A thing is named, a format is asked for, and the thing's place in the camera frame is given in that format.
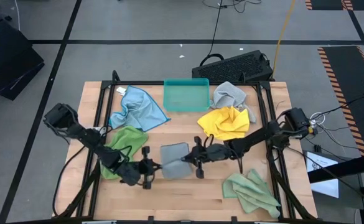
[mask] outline blue cloth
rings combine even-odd
[[[148,131],[170,120],[146,91],[133,86],[126,89],[121,106],[122,111],[110,117],[113,128],[130,125]]]

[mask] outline lime green cloth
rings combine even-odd
[[[106,146],[118,150],[126,146],[132,146],[131,152],[129,153],[130,161],[133,161],[133,155],[138,151],[142,145],[147,141],[149,136],[132,126],[125,126],[114,134],[113,140]],[[124,155],[128,153],[128,149],[122,151]],[[113,174],[112,171],[108,170],[102,163],[100,163],[100,173],[104,179],[112,180],[117,179],[119,176]]]
[[[247,177],[232,174],[222,185],[223,198],[238,198],[245,213],[251,213],[257,208],[263,208],[273,218],[280,216],[278,201],[271,195],[268,185],[256,170],[248,172]]]

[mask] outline wooden table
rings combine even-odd
[[[100,86],[101,82],[85,83],[78,109],[79,122],[85,127],[93,126]],[[153,158],[154,161],[161,162],[159,152],[161,145],[187,142],[191,148],[195,145],[194,136],[200,136],[202,139],[206,138],[202,128],[197,124],[197,120],[207,112],[167,112],[162,104],[164,92],[162,85],[141,85],[136,87],[146,90],[156,100],[166,115],[172,118],[171,121],[148,131],[149,139],[145,145],[150,146],[151,152],[149,157]],[[250,105],[258,120],[256,124],[250,125],[249,134],[262,127],[258,97],[252,87],[238,87],[247,93],[246,103]],[[213,93],[215,88],[216,86],[211,86],[211,93]],[[103,125],[105,117],[105,104],[108,99],[108,92],[106,91],[100,125]],[[272,82],[271,93],[274,106],[276,107],[276,116],[282,111],[291,108],[286,83]],[[122,96],[115,92],[111,111],[121,110],[121,99]],[[111,141],[112,135],[115,132],[109,133],[107,142]],[[68,149],[67,160],[81,147],[82,145],[78,141],[72,140]],[[299,140],[292,139],[291,148],[301,151]],[[56,200],[58,212],[65,210],[81,187],[87,153],[88,150],[85,149],[68,165],[63,174]],[[271,176],[265,155],[266,146],[264,142],[252,147],[243,157],[244,171],[256,169],[260,176],[269,184],[272,191]],[[302,155],[290,150],[284,151],[284,157],[292,191],[308,212],[313,216],[317,216],[304,158]],[[142,159],[141,153],[136,153],[134,158],[136,161]],[[156,179],[152,183],[151,190],[143,190],[142,187],[137,185],[130,187],[126,184],[120,184],[118,180],[101,179],[94,219],[147,220],[148,216],[154,216],[155,220],[230,221],[231,216],[237,216],[238,221],[274,221],[267,211],[261,208],[250,214],[245,214],[237,199],[223,199],[222,182],[230,174],[239,172],[236,161],[210,162],[203,164],[203,169],[205,171],[205,179],[202,180],[196,178],[195,172],[184,179],[165,180],[159,171],[156,173]],[[280,194],[284,217],[288,217],[285,194],[281,188]],[[87,214],[90,197],[91,193],[88,192],[85,200],[84,215]]]

